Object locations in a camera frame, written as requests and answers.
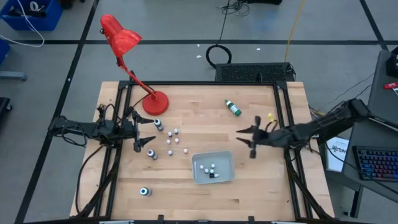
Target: wooden table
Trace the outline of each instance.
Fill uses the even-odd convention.
[[[104,82],[98,105],[114,102],[117,86],[118,82]],[[156,136],[153,141],[145,145],[141,153],[133,151],[134,140],[124,142],[112,219],[156,220],[158,215],[165,215],[165,220],[245,221],[248,220],[248,216],[253,215],[257,221],[294,220],[283,150],[259,146],[257,158],[250,159],[249,148],[235,139],[235,137],[251,138],[248,134],[238,134],[235,131],[252,125],[255,115],[262,117],[262,128],[265,128],[268,122],[268,113],[272,113],[277,119],[271,86],[152,87],[167,94],[170,100],[168,110],[158,117],[153,117],[143,111],[141,103],[135,109],[142,117],[159,118],[165,129],[164,132],[158,132],[153,124],[140,125],[141,137]],[[310,121],[303,83],[288,83],[288,87],[295,123]],[[145,94],[144,90],[135,86],[130,105]],[[281,91],[280,98],[284,105]],[[224,99],[238,105],[243,112],[242,115],[235,117],[226,108]],[[111,119],[111,116],[112,111],[109,108],[107,118]],[[175,144],[173,136],[172,144],[167,145],[167,131],[172,131],[174,128],[180,130],[178,134],[180,143]],[[318,150],[316,142],[312,142],[312,147]],[[97,148],[97,141],[89,141],[85,159]],[[184,148],[189,150],[188,154],[183,153]],[[148,149],[154,149],[159,155],[156,161],[146,155]],[[170,149],[174,152],[173,156],[167,154]],[[194,184],[192,155],[220,150],[229,150],[233,153],[235,179],[222,184]],[[82,173],[80,208],[83,208],[98,188],[104,153],[103,149],[89,160]],[[325,211],[334,217],[320,156],[308,150],[302,150],[301,154],[309,191]],[[141,196],[139,189],[142,187],[151,188],[152,196]],[[300,212],[305,217],[302,194],[298,188],[297,192]],[[104,214],[107,199],[106,192],[101,214]],[[76,214],[75,207],[72,206],[71,215],[74,214]]]

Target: lamp base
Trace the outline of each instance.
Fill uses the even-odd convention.
[[[169,107],[169,99],[162,91],[154,91],[157,99],[152,95],[147,95],[142,101],[144,111],[149,115],[160,115]]]

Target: green bottle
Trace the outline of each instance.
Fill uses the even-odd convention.
[[[232,111],[232,113],[235,114],[235,116],[239,116],[239,115],[242,114],[242,111],[239,110],[239,108],[234,103],[232,103],[231,101],[225,100],[225,103],[226,103],[226,106],[229,108],[229,110]]]

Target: yellow cable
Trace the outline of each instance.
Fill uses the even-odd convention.
[[[289,55],[290,40],[293,37],[294,29],[296,28],[297,21],[298,21],[300,15],[301,15],[301,11],[303,10],[304,2],[305,2],[305,0],[302,0],[301,5],[300,5],[300,9],[298,9],[296,20],[294,20],[293,28],[290,31],[289,39],[287,40],[286,53],[285,53],[285,62],[287,60],[287,56]]]

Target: white label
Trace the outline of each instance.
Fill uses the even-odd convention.
[[[232,113],[236,113],[237,111],[238,111],[238,108],[235,106],[235,105],[233,105],[232,107],[231,107],[231,111],[232,111]]]

